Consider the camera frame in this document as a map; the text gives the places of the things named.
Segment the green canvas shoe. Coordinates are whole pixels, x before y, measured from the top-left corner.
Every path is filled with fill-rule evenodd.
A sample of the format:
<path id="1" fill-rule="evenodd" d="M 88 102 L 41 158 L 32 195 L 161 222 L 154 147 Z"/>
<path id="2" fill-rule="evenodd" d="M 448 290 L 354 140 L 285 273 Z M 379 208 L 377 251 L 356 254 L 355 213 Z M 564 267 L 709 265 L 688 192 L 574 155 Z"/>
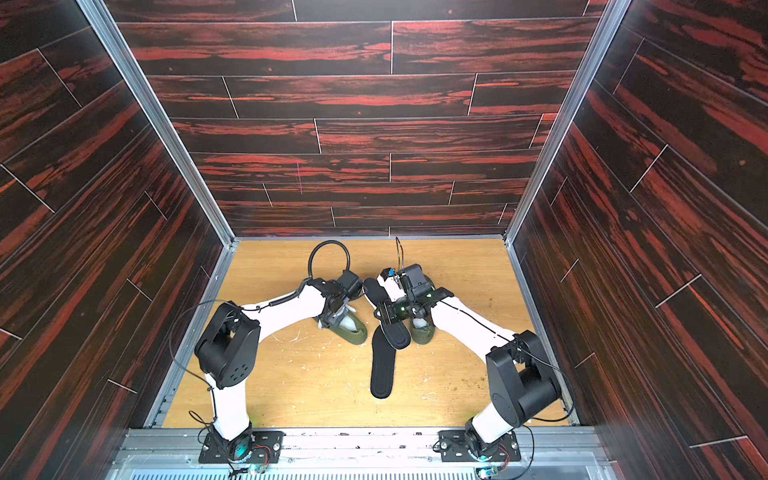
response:
<path id="1" fill-rule="evenodd" d="M 320 329 L 328 329 L 352 345 L 362 345 L 368 336 L 366 325 L 348 305 L 336 310 L 326 308 L 316 317 Z"/>
<path id="2" fill-rule="evenodd" d="M 430 343 L 434 337 L 435 330 L 434 324 L 429 319 L 413 318 L 411 320 L 411 337 L 418 345 Z"/>

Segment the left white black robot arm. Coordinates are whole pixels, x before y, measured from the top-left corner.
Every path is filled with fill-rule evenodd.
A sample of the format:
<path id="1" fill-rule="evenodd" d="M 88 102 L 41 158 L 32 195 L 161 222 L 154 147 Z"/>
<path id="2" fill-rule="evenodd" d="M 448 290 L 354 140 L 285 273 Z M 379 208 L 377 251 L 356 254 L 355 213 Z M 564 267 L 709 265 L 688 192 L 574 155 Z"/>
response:
<path id="1" fill-rule="evenodd" d="M 292 293 L 258 304 L 220 305 L 194 348 L 213 407 L 206 444 L 232 463 L 254 453 L 269 453 L 255 443 L 246 405 L 246 382 L 254 371 L 261 338 L 297 322 L 313 319 L 345 341 L 360 345 L 365 325 L 349 302 L 363 293 L 360 278 L 349 270 L 336 280 L 306 278 Z"/>

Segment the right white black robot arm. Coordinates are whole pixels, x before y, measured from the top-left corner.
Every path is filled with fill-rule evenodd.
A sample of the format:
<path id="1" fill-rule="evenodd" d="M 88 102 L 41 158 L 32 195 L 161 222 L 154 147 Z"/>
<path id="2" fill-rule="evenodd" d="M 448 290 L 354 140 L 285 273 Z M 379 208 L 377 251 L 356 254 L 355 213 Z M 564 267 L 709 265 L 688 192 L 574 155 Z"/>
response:
<path id="1" fill-rule="evenodd" d="M 417 336 L 441 330 L 486 365 L 490 403 L 467 421 L 459 438 L 442 439 L 443 457 L 458 446 L 463 458 L 488 461 L 503 453 L 516 461 L 514 430 L 562 398 L 555 367 L 540 338 L 529 330 L 516 333 L 485 319 L 450 290 L 434 286 L 418 264 L 399 271 L 385 269 L 366 279 L 363 288 L 380 322 L 377 342 L 390 353 L 408 347 Z"/>

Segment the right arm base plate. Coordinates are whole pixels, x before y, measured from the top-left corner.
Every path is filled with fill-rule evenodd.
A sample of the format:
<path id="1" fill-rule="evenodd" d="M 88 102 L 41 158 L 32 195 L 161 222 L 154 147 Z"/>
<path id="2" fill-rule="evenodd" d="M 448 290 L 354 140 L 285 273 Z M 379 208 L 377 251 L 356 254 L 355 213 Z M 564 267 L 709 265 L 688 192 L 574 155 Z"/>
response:
<path id="1" fill-rule="evenodd" d="M 514 432 L 505 433 L 497 440 L 485 442 L 478 434 L 466 430 L 450 429 L 438 432 L 432 449 L 443 462 L 518 462 L 521 453 Z"/>

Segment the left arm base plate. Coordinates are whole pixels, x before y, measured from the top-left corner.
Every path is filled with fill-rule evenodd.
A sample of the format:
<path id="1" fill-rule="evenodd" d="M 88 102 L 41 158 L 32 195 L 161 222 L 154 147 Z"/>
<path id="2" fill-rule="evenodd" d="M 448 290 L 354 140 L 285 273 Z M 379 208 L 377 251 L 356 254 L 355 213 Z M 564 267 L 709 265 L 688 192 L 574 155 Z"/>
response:
<path id="1" fill-rule="evenodd" d="M 204 440 L 198 462 L 201 464 L 276 464 L 285 433 L 279 430 L 248 430 L 233 440 L 224 439 L 215 429 Z"/>

